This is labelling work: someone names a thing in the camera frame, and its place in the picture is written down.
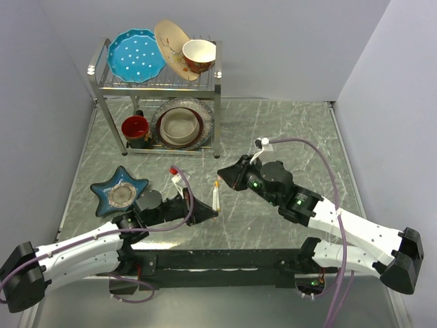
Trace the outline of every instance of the blue star-shaped dish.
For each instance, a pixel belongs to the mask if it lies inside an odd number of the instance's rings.
[[[134,179],[124,167],[117,167],[111,179],[89,186],[99,199],[96,216],[101,217],[117,211],[124,212],[148,184],[148,179]]]

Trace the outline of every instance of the mug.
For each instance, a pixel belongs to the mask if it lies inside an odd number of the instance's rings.
[[[122,132],[131,148],[144,149],[151,148],[153,145],[149,122],[144,118],[141,110],[124,120]]]

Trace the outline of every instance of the metal frame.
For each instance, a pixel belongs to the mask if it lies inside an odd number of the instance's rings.
[[[295,288],[295,275],[319,273],[317,264],[296,261],[302,249],[159,249],[135,251],[141,280],[160,288],[275,286]],[[337,268],[327,268],[336,273]],[[137,266],[127,275],[136,276]],[[113,283],[111,292],[123,294]]]
[[[184,154],[203,155],[204,152],[212,151],[215,158],[220,156],[220,106],[221,106],[221,41],[215,41],[216,62],[213,69],[200,75],[195,81],[186,81],[179,77],[170,67],[166,65],[157,77],[144,83],[127,83],[121,77],[112,74],[109,65],[105,60],[105,66],[101,78],[98,80],[96,69],[100,63],[102,54],[111,44],[110,39],[101,38],[96,52],[88,65],[89,83],[100,103],[104,117],[123,155],[127,154]],[[210,100],[214,103],[214,131],[210,146],[200,147],[198,150],[166,150],[162,146],[155,145],[152,149],[136,149],[125,146],[120,133],[114,123],[112,115],[104,96],[128,96],[130,97],[134,111],[139,108],[139,100],[166,100],[178,97],[192,97],[200,100]]]

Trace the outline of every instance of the blue polka dot plate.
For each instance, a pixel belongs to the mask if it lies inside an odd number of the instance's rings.
[[[165,66],[155,35],[148,29],[130,29],[111,43],[108,65],[112,73],[129,83],[144,83]]]

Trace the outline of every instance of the metal dish rack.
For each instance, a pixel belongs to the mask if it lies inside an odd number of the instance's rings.
[[[96,71],[103,66],[101,62],[102,54],[111,44],[110,39],[101,38],[96,52],[88,65],[88,77],[91,87],[100,103],[102,112],[108,122],[109,128],[117,142],[123,155],[127,154],[184,154],[184,155],[203,155],[205,152],[212,152],[217,159],[220,157],[220,106],[221,106],[221,58],[222,42],[213,41],[216,45],[215,66],[200,75],[195,81],[187,81],[176,74],[169,65],[166,65],[159,75],[145,83],[127,83],[121,78],[112,74],[109,65],[105,60],[105,66],[101,78],[98,81]],[[123,142],[120,133],[114,123],[104,96],[128,96],[132,100],[134,112],[139,109],[140,99],[152,102],[153,105],[164,100],[192,97],[205,100],[214,112],[214,131],[211,140],[197,150],[168,150],[163,149],[159,144],[155,144],[152,149],[129,148]]]

